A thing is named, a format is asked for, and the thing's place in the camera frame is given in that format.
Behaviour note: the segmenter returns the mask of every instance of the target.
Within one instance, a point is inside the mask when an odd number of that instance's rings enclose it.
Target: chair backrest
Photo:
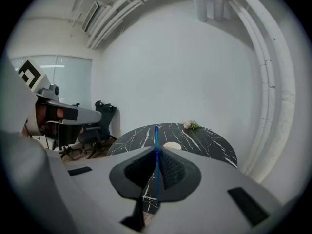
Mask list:
[[[101,127],[100,133],[105,135],[105,138],[109,138],[109,124],[111,123],[114,114],[117,110],[117,107],[112,106],[111,104],[103,104],[100,100],[96,102],[96,111],[102,113],[102,119],[98,123]]]

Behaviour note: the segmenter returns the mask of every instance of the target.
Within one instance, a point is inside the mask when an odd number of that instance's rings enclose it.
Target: blue stick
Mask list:
[[[160,191],[160,174],[159,174],[159,142],[158,142],[158,127],[155,127],[155,156],[156,156],[156,170],[157,170],[157,200],[156,204],[158,204],[159,200],[159,191]]]

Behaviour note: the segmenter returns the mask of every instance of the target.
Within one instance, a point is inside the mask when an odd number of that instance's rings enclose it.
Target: black chair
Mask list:
[[[102,148],[102,141],[109,140],[110,138],[113,138],[114,140],[117,139],[111,136],[109,131],[109,125],[117,108],[111,104],[103,104],[100,100],[96,102],[95,106],[96,111],[102,113],[101,121],[96,124],[85,125],[83,127],[84,131],[78,135],[78,140],[83,145],[83,147],[85,144],[91,144],[92,146],[91,149],[93,149],[93,151],[88,156],[88,158],[91,158],[98,149]]]
[[[79,105],[80,105],[80,103],[76,103],[76,104],[72,104],[72,106],[76,106],[76,107],[79,107]],[[71,152],[73,152],[73,151],[76,151],[76,150],[79,150],[80,151],[80,153],[82,153],[82,149],[81,148],[75,148],[75,149],[73,149],[72,147],[70,147],[69,145],[64,145],[63,146],[63,151],[62,151],[62,147],[60,146],[60,147],[58,147],[58,149],[59,149],[59,154],[61,154],[61,156],[60,156],[60,158],[63,158],[65,155],[67,155],[67,156],[69,156],[69,158],[71,159],[71,160],[73,160],[74,161],[74,159],[70,156],[70,154],[69,153],[71,153]]]

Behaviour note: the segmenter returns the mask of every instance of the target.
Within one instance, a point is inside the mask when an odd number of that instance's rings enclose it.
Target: black marble table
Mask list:
[[[237,158],[232,146],[220,135],[208,128],[184,129],[183,124],[156,124],[159,127],[159,145],[176,142],[181,145],[181,151],[186,151],[209,158],[218,159],[237,168]],[[121,154],[141,147],[154,146],[155,126],[148,125],[127,132],[111,146],[108,156]],[[156,205],[156,172],[152,174],[144,188],[143,210],[155,214]]]

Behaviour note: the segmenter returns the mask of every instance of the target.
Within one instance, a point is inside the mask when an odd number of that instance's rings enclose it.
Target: window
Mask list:
[[[27,57],[13,58],[18,71]],[[30,56],[42,68],[51,84],[59,87],[59,102],[80,103],[79,107],[91,109],[91,66],[89,59],[65,56]]]

